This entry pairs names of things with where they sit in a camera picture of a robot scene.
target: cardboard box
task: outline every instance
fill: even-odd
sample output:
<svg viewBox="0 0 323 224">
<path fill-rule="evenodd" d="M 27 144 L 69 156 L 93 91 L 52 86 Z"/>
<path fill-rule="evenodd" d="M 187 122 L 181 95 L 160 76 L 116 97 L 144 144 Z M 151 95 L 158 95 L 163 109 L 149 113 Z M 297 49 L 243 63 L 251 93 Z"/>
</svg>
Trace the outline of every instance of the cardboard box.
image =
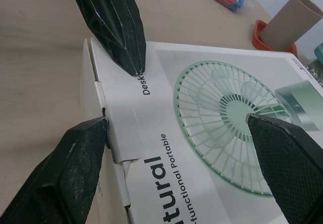
<svg viewBox="0 0 323 224">
<path fill-rule="evenodd" d="M 110 124 L 101 223 L 287 223 L 245 116 L 298 124 L 319 141 L 322 95 L 290 53 L 147 42 L 146 72 L 133 78 L 85 40 L 85 119 L 104 113 Z"/>
</svg>

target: beige cup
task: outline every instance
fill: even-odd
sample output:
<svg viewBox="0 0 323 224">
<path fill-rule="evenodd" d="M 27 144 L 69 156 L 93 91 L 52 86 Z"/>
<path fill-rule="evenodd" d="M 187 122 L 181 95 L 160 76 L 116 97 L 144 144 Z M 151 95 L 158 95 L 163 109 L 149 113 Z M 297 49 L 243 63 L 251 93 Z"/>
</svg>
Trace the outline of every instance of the beige cup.
<svg viewBox="0 0 323 224">
<path fill-rule="evenodd" d="M 322 18 L 322 10 L 310 0 L 289 0 L 260 33 L 260 39 L 276 51 L 285 51 Z"/>
</svg>

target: fan grille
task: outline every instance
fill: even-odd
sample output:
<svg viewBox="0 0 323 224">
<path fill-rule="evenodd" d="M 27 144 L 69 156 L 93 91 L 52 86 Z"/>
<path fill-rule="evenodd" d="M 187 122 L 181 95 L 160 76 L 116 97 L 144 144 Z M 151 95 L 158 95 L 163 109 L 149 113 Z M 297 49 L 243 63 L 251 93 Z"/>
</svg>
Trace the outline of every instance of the fan grille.
<svg viewBox="0 0 323 224">
<path fill-rule="evenodd" d="M 178 78 L 174 107 L 186 140 L 209 167 L 235 186 L 272 195 L 245 117 L 256 113 L 291 121 L 264 84 L 229 64 L 198 62 Z"/>
</svg>

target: light wood surface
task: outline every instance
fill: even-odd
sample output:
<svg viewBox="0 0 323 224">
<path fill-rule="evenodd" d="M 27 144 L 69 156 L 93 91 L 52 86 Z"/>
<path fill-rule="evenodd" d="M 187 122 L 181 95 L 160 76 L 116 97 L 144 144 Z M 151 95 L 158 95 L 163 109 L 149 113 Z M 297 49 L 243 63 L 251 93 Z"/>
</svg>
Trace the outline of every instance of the light wood surface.
<svg viewBox="0 0 323 224">
<path fill-rule="evenodd" d="M 254 49 L 254 8 L 214 0 L 136 0 L 147 40 Z M 65 131 L 82 121 L 82 45 L 91 37 L 74 0 L 0 0 L 0 213 Z M 88 223 L 98 223 L 96 203 Z"/>
</svg>

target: orange tray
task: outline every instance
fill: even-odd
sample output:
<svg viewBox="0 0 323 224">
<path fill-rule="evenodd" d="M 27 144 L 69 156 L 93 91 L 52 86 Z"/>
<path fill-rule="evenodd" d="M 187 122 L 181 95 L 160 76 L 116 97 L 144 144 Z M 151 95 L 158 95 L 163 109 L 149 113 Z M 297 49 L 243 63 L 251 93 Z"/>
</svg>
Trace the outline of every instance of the orange tray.
<svg viewBox="0 0 323 224">
<path fill-rule="evenodd" d="M 252 45 L 255 48 L 257 48 L 258 50 L 275 51 L 271 47 L 264 44 L 259 38 L 261 31 L 266 27 L 266 25 L 267 25 L 266 22 L 264 22 L 262 20 L 256 20 L 256 24 L 254 26 L 254 31 L 253 31 L 253 36 L 252 36 Z M 295 55 L 296 57 L 298 57 L 297 48 L 296 48 L 295 44 L 293 44 L 289 48 L 287 48 L 287 50 L 285 52 L 290 52 L 293 55 Z"/>
</svg>

